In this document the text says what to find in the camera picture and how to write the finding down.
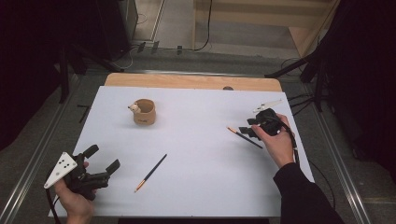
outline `white tabletop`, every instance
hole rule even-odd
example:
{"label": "white tabletop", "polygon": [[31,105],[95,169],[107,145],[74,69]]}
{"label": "white tabletop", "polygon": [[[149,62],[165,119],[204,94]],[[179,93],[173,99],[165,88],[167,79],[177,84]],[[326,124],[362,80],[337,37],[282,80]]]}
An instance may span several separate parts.
{"label": "white tabletop", "polygon": [[[156,104],[157,119],[138,126],[128,105],[146,98]],[[120,169],[96,194],[95,215],[104,217],[278,217],[278,170],[264,143],[255,147],[227,130],[248,127],[252,110],[273,107],[288,117],[299,148],[300,164],[313,181],[301,138],[284,92],[218,91],[137,87],[101,87],[74,155],[91,145],[99,151],[88,172],[102,173],[115,159]],[[167,157],[136,193],[155,164]],[[60,217],[66,215],[57,203]]]}

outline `wire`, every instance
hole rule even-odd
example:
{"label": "wire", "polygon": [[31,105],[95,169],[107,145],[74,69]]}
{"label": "wire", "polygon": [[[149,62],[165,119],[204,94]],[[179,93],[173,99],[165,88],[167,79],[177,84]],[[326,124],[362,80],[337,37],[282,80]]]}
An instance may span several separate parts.
{"label": "wire", "polygon": [[[289,59],[283,61],[283,63],[280,65],[280,70],[282,70],[282,69],[283,69],[283,65],[284,65],[286,62],[290,61],[290,60],[296,60],[296,61],[298,61],[298,60],[300,60],[300,58],[289,58]],[[303,72],[303,70],[301,69],[301,66],[299,66],[298,69],[300,70],[300,72]]]}
{"label": "wire", "polygon": [[213,5],[213,0],[210,0],[209,16],[207,18],[207,39],[206,39],[206,42],[204,43],[204,45],[202,47],[200,47],[199,49],[169,49],[169,48],[157,48],[157,49],[167,49],[167,50],[175,50],[175,51],[182,50],[182,51],[193,51],[193,52],[199,51],[201,49],[204,49],[206,47],[206,45],[209,43],[209,39],[210,39],[210,18],[211,18],[211,15],[212,15],[212,5]]}
{"label": "wire", "polygon": [[142,24],[143,22],[148,20],[148,16],[146,16],[145,14],[138,13],[137,15],[139,16],[138,18],[140,18],[140,15],[145,16],[145,19],[143,21],[141,21],[141,22],[138,22],[137,24]]}
{"label": "wire", "polygon": [[[47,176],[46,176],[46,180],[45,180],[45,181],[47,181],[47,179],[50,177],[50,173],[52,172],[52,170],[53,170],[54,168],[55,168],[55,166],[53,166],[52,169],[49,170],[49,172],[47,173]],[[55,203],[56,203],[57,201],[55,201],[55,203],[52,203],[52,198],[51,198],[51,196],[50,196],[50,189],[46,189],[46,195],[47,195],[47,201],[49,202],[50,211],[52,212],[53,218],[55,219],[55,223],[56,223],[56,224],[61,224],[61,220],[58,218],[58,214],[57,214],[56,211],[55,211]]]}
{"label": "wire", "polygon": [[59,196],[56,198],[55,202],[53,202],[53,205],[54,205],[54,206],[55,206],[55,204],[59,201],[60,198],[61,198],[61,197],[59,197]]}
{"label": "wire", "polygon": [[315,97],[311,97],[311,98],[309,98],[309,99],[307,99],[307,100],[304,100],[304,101],[302,101],[302,102],[300,102],[300,103],[297,103],[297,104],[294,104],[294,105],[290,105],[290,108],[293,108],[293,107],[295,107],[295,106],[297,106],[297,105],[303,105],[303,104],[305,104],[305,103],[307,103],[307,102],[313,101],[314,99],[315,99]]}
{"label": "wire", "polygon": [[120,66],[120,65],[118,65],[118,64],[116,64],[116,63],[112,63],[112,64],[113,64],[114,66],[120,68],[120,69],[127,69],[127,68],[130,68],[130,67],[134,64],[134,59],[132,58],[132,50],[134,50],[134,49],[137,49],[137,47],[132,47],[132,48],[129,50],[129,57],[131,58],[131,62],[129,63],[129,65],[127,65],[127,66]]}
{"label": "wire", "polygon": [[296,143],[294,134],[291,131],[291,128],[287,124],[285,124],[281,120],[279,120],[278,122],[280,122],[282,124],[282,126],[286,129],[286,132],[289,134],[290,139],[291,139],[291,145],[293,146],[294,159],[295,159],[296,163],[300,166],[300,157],[298,155],[297,143]]}
{"label": "wire", "polygon": [[301,111],[303,111],[303,110],[304,110],[307,106],[309,106],[312,102],[313,102],[313,100],[312,100],[312,101],[309,101],[305,106],[303,106],[303,108],[301,108],[299,111],[295,112],[295,113],[293,114],[293,116],[298,115]]}
{"label": "wire", "polygon": [[206,47],[207,43],[209,42],[209,38],[210,38],[210,17],[212,15],[212,4],[213,4],[213,0],[210,0],[209,16],[207,18],[207,39],[206,39],[206,42],[200,49],[195,49],[194,51],[198,51],[198,50],[204,49]]}
{"label": "wire", "polygon": [[332,208],[335,210],[335,196],[334,196],[334,191],[332,190],[332,185],[330,184],[329,180],[326,178],[326,175],[324,175],[311,160],[308,160],[308,162],[311,163],[320,172],[320,174],[323,176],[324,180],[326,181],[327,185],[329,186],[330,192],[332,194]]}
{"label": "wire", "polygon": [[297,95],[297,96],[289,97],[289,98],[288,98],[288,101],[292,101],[292,100],[295,100],[295,99],[297,99],[297,98],[304,97],[304,96],[311,96],[311,97],[312,97],[313,95],[310,94],[310,93],[300,94],[300,95]]}

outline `pencil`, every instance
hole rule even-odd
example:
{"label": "pencil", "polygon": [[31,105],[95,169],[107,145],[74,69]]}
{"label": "pencil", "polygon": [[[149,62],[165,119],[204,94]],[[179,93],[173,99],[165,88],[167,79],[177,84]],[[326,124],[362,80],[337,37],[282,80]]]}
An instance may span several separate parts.
{"label": "pencil", "polygon": [[157,169],[157,167],[161,164],[161,162],[163,162],[163,159],[165,159],[166,156],[167,154],[165,154],[163,158],[157,163],[157,165],[155,165],[154,168],[152,168],[152,170],[148,173],[148,175],[146,175],[146,177],[142,180],[142,182],[140,182],[140,184],[136,187],[134,192],[137,192],[140,188],[142,188],[142,186],[146,183],[146,181],[149,179],[152,173],[154,173],[155,169]]}
{"label": "pencil", "polygon": [[241,133],[237,132],[236,130],[234,130],[234,129],[230,128],[230,127],[227,127],[227,128],[232,133],[236,133],[236,135],[238,135],[238,136],[242,137],[243,139],[247,140],[249,143],[253,144],[254,146],[262,148],[260,145],[256,144],[255,142],[251,141],[250,139],[246,138],[244,135],[242,135]]}

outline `person's arm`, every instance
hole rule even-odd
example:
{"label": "person's arm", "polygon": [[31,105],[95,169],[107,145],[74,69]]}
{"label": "person's arm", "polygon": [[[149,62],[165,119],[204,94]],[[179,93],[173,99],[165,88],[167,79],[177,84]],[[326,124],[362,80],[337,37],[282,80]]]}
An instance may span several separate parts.
{"label": "person's arm", "polygon": [[[277,115],[290,126],[285,116]],[[311,183],[294,162],[291,139],[286,129],[282,127],[279,134],[270,136],[257,125],[251,128],[279,167],[274,181],[282,196],[281,223],[344,223],[321,189]]]}
{"label": "person's arm", "polygon": [[60,179],[55,183],[55,192],[67,212],[67,224],[89,224],[93,215],[93,202],[72,192]]}

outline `human hand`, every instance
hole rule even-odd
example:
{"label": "human hand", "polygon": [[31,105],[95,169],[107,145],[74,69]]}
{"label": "human hand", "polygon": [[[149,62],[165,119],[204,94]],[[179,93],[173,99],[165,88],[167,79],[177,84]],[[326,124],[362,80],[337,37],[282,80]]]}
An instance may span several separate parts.
{"label": "human hand", "polygon": [[[276,115],[282,122],[288,125],[288,127],[290,126],[286,116],[280,114]],[[264,142],[268,152],[279,168],[288,163],[294,162],[293,147],[291,144],[290,135],[288,132],[286,132],[284,127],[282,127],[280,129],[280,133],[275,136],[269,135],[258,125],[252,125],[251,129]]]}
{"label": "human hand", "polygon": [[67,223],[88,224],[91,222],[94,209],[92,201],[71,191],[63,178],[56,182],[54,187],[62,206],[67,212]]}

